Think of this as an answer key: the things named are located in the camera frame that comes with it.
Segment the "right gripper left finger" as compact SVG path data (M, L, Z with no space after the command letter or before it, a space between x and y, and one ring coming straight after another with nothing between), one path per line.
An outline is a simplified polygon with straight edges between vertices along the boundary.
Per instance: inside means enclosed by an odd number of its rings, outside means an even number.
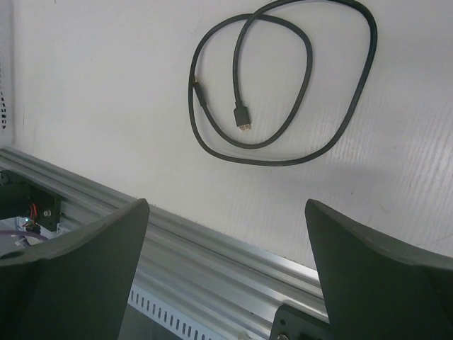
M148 219L141 198L1 256L1 338L116 339Z

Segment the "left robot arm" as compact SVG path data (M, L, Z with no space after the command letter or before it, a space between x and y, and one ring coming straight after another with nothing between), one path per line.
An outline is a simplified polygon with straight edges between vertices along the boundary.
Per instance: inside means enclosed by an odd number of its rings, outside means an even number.
M1 220L27 217L32 225L56 232L62 197L29 178L1 170Z

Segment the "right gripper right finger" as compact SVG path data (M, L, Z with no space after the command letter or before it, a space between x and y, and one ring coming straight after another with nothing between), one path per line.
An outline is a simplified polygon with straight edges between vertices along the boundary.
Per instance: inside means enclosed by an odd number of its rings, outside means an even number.
M452 258L317 200L304 213L335 339L452 338Z

